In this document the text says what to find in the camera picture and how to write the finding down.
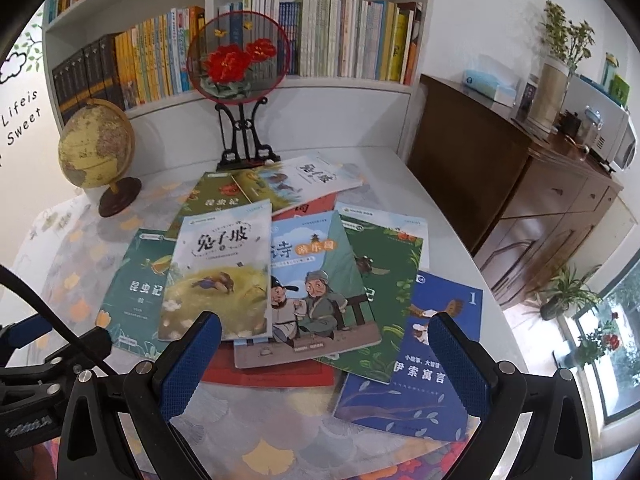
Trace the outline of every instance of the round fan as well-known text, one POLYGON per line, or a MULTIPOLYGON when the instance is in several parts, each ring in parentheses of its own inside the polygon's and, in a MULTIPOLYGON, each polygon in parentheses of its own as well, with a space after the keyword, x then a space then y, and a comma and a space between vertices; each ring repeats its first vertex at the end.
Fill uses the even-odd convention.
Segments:
POLYGON ((276 88, 289 65, 289 41, 269 16, 221 14, 191 41, 187 70, 193 86, 220 104, 258 101, 276 88))

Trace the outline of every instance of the cloud decal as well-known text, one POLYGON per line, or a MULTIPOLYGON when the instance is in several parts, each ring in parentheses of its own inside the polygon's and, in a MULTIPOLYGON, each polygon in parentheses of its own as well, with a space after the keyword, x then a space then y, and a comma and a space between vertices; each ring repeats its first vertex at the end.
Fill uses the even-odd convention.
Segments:
POLYGON ((13 52, 0 66, 0 84, 6 83, 12 77, 16 77, 25 63, 27 63, 26 54, 13 52))

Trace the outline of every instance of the black metal stand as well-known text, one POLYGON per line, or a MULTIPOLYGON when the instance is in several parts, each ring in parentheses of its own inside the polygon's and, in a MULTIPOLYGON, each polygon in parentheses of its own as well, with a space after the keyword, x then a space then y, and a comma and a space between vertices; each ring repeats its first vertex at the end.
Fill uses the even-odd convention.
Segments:
POLYGON ((263 97, 256 101, 254 110, 251 112, 251 118, 247 118, 244 114, 244 105, 238 104, 238 111, 240 118, 236 120, 231 110, 227 105, 216 104, 216 110, 224 112, 231 122, 233 128, 231 137, 231 147, 226 147, 225 132, 222 128, 222 121, 220 122, 220 133, 222 134, 222 145, 224 151, 220 157, 217 170, 244 170, 245 168, 254 168, 255 166, 263 165, 267 160, 272 162, 278 162, 280 156, 273 153, 273 149, 268 144, 263 144, 258 138, 258 133, 255 131, 255 113, 258 106, 267 104, 267 98, 263 97), (244 158, 240 157, 238 152, 238 132, 242 132, 242 144, 244 147, 244 158), (249 133, 252 136, 252 143, 254 145, 254 155, 250 155, 249 149, 249 133))

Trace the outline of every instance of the cable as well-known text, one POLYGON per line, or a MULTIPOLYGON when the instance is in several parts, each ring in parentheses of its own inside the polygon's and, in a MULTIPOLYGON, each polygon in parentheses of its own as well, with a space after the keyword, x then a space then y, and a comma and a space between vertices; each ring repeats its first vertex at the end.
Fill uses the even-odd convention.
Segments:
POLYGON ((32 306, 38 314, 49 322, 56 332, 65 338, 71 345, 75 346, 85 356, 91 359, 91 361, 93 361, 100 370, 107 375, 118 374, 116 370, 100 359, 93 350, 80 341, 78 336, 71 332, 64 322, 53 313, 49 306, 42 301, 42 298, 38 296, 29 285, 3 265, 0 265, 0 285, 4 285, 19 298, 32 306))

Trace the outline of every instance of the globe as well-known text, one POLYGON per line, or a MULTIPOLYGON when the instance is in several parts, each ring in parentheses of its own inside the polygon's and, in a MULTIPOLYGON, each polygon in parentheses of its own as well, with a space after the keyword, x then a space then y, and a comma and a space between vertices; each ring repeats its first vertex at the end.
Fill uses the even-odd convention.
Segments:
POLYGON ((66 179, 83 189, 110 186, 100 199, 100 215, 112 216, 140 192, 136 178, 119 178, 129 169, 135 134, 116 105, 90 99, 65 125, 58 144, 58 160, 66 179))

